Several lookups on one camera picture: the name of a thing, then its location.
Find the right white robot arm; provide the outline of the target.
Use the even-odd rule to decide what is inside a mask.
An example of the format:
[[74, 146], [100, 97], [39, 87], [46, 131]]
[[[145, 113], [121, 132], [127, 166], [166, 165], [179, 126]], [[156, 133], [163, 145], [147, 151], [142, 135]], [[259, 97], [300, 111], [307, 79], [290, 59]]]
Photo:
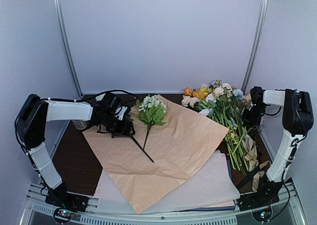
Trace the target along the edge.
[[251, 106], [242, 113], [248, 125], [259, 126], [268, 106], [279, 106], [282, 113], [283, 136], [277, 155], [266, 172], [268, 181], [278, 183], [285, 179], [301, 142], [314, 124], [309, 92], [296, 89], [264, 90], [255, 86], [250, 90]]

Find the blue hydrangea bunch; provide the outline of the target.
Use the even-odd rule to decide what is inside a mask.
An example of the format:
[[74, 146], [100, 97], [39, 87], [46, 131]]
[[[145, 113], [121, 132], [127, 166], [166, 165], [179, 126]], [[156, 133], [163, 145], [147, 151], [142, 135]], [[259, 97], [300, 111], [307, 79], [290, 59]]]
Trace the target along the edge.
[[130, 139], [132, 139], [132, 141], [138, 146], [138, 148], [146, 155], [146, 157], [152, 162], [154, 163], [154, 160], [149, 156], [149, 154], [141, 147], [141, 145], [138, 143], [138, 141], [134, 138], [134, 135], [132, 135], [131, 133], [128, 133], [127, 135], [125, 134], [119, 134], [119, 133], [115, 133], [115, 132], [107, 132], [111, 134], [111, 137], [114, 138], [115, 136], [119, 136], [119, 137], [128, 137]]

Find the peach wrapping paper sheet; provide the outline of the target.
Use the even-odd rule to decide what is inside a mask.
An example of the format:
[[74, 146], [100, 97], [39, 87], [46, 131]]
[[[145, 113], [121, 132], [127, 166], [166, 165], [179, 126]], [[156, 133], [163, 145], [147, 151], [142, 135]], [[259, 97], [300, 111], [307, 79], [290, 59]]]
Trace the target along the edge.
[[[167, 106], [163, 126], [150, 130], [145, 151], [128, 137], [84, 131], [84, 137], [133, 210], [140, 214], [169, 192], [190, 180], [207, 162], [228, 129], [210, 118], [163, 99]], [[143, 147], [147, 127], [133, 119], [134, 138]]]

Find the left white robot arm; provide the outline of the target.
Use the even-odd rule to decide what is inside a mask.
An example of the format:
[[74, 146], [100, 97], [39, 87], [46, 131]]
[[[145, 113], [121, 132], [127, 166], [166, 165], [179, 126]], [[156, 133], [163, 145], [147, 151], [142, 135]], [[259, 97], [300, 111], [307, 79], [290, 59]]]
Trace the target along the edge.
[[130, 110], [112, 91], [80, 100], [41, 98], [36, 94], [27, 97], [14, 122], [15, 135], [46, 186], [54, 190], [51, 197], [60, 207], [67, 207], [71, 196], [58, 188], [63, 180], [45, 145], [47, 122], [83, 121], [104, 127], [112, 136], [131, 137], [135, 135], [135, 129]]

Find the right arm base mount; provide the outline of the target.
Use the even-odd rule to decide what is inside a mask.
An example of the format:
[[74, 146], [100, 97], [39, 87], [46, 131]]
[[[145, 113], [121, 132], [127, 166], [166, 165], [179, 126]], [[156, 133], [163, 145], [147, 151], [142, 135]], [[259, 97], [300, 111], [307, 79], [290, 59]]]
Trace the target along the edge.
[[272, 205], [277, 202], [279, 202], [278, 195], [267, 197], [250, 193], [241, 195], [237, 203], [241, 212], [251, 211], [255, 221], [263, 224], [273, 218]]

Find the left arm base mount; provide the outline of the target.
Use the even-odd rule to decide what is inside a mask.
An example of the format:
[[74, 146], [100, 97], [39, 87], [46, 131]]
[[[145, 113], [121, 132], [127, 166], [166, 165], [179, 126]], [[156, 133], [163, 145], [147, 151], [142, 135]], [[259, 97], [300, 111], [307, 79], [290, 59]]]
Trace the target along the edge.
[[53, 219], [59, 224], [69, 222], [76, 212], [85, 212], [89, 198], [82, 195], [67, 193], [66, 199], [62, 202], [56, 196], [49, 194], [45, 202], [50, 205], [56, 206], [53, 211]]

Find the white hydrangea green leaf bunch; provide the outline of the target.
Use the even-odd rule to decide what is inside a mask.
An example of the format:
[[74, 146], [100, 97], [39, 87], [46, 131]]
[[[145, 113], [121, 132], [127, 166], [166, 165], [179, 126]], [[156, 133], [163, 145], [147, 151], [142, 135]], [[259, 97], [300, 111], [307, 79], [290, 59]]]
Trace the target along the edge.
[[165, 125], [163, 119], [167, 113], [167, 106], [158, 95], [148, 95], [143, 101], [136, 101], [136, 109], [138, 111], [138, 119], [147, 126], [146, 137], [143, 144], [144, 150], [151, 128], [154, 125]]

